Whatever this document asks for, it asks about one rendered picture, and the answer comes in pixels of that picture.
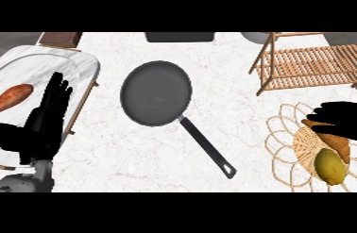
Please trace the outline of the orange-brown bread loaf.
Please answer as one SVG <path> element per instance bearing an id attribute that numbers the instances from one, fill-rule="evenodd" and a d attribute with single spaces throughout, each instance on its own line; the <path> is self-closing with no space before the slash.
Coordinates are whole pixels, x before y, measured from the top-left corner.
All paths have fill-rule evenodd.
<path id="1" fill-rule="evenodd" d="M 16 106 L 33 94 L 34 86 L 21 84 L 6 89 L 0 94 L 0 111 Z"/>

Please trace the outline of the dark grey appliance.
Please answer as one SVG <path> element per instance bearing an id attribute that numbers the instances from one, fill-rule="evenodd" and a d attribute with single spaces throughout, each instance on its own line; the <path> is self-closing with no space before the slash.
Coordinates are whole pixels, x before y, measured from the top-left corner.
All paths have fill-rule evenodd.
<path id="1" fill-rule="evenodd" d="M 148 42 L 212 42 L 213 32 L 147 32 Z"/>

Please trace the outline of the yellow-green lemon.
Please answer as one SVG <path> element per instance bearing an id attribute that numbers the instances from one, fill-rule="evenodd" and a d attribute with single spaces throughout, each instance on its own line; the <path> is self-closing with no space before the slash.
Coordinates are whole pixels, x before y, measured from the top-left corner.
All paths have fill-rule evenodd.
<path id="1" fill-rule="evenodd" d="M 345 165 L 338 154 L 323 148 L 315 156 L 315 171 L 320 179 L 330 185 L 339 185 L 345 181 Z"/>

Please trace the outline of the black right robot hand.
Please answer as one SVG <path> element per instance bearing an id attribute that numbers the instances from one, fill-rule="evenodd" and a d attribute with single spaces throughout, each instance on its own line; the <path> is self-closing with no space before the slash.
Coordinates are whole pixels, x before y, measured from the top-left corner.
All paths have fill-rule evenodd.
<path id="1" fill-rule="evenodd" d="M 326 123 L 326 125 L 312 126 L 314 132 L 357 141 L 357 103 L 324 102 L 314 109 L 314 113 L 307 115 L 307 119 Z"/>

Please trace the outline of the grey round bowl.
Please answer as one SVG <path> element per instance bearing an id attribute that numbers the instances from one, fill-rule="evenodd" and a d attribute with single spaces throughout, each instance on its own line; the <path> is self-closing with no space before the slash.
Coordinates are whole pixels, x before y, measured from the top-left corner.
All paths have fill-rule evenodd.
<path id="1" fill-rule="evenodd" d="M 243 37 L 253 43 L 264 44 L 270 35 L 261 32 L 243 32 Z"/>

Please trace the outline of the wooden tiered shelf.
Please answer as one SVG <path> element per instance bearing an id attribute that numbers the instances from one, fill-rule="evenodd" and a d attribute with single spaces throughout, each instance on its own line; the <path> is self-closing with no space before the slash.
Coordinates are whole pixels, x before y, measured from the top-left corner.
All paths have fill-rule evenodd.
<path id="1" fill-rule="evenodd" d="M 357 89 L 357 44 L 277 49 L 275 39 L 323 32 L 267 32 L 268 38 L 250 66 L 264 91 L 350 84 Z"/>

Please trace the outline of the white marble tray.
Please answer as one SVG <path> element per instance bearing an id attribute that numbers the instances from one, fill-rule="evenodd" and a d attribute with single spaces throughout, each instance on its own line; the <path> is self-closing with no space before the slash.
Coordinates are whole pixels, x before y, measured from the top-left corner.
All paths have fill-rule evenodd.
<path id="1" fill-rule="evenodd" d="M 34 92 L 16 106 L 0 112 L 0 123 L 16 126 L 25 124 L 30 112 L 40 104 L 52 74 L 59 72 L 73 88 L 62 126 L 61 140 L 65 141 L 73 134 L 73 124 L 99 71 L 101 63 L 87 53 L 44 46 L 16 46 L 0 57 L 0 94 L 19 84 L 31 84 Z"/>

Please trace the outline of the brown wooden block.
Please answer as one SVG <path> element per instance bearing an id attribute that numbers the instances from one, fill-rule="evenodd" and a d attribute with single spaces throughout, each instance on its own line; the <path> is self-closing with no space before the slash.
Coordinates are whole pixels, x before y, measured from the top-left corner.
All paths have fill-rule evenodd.
<path id="1" fill-rule="evenodd" d="M 81 35 L 81 32 L 44 32 L 38 43 L 47 46 L 75 48 Z"/>

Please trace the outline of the woven wicker placemat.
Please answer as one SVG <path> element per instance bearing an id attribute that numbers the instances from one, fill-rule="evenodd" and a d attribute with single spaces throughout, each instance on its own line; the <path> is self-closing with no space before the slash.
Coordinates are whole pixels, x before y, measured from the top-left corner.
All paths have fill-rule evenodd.
<path id="1" fill-rule="evenodd" d="M 347 141 L 350 163 L 344 182 L 330 186 L 317 175 L 315 155 L 327 145 L 301 121 L 311 112 L 312 108 L 301 102 L 281 104 L 278 113 L 267 120 L 265 148 L 272 156 L 274 179 L 292 192 L 357 192 L 357 141 Z"/>

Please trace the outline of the dark grey frying pan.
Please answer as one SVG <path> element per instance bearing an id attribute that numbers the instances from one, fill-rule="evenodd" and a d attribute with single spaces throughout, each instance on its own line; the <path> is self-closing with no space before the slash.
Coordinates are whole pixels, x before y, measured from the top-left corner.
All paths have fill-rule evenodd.
<path id="1" fill-rule="evenodd" d="M 227 178 L 231 179 L 235 176 L 235 168 L 182 115 L 191 95 L 191 80 L 178 65 L 163 60 L 150 61 L 139 65 L 126 77 L 120 90 L 123 111 L 138 124 L 150 127 L 167 125 L 178 120 Z"/>

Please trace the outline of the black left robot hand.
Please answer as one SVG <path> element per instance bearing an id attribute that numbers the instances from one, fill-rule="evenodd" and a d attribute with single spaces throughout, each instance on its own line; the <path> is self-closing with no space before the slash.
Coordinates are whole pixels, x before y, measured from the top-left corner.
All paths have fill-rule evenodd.
<path id="1" fill-rule="evenodd" d="M 22 127 L 0 123 L 0 148 L 19 154 L 19 164 L 52 160 L 59 151 L 64 115 L 73 88 L 53 72 L 40 106 L 33 109 Z"/>

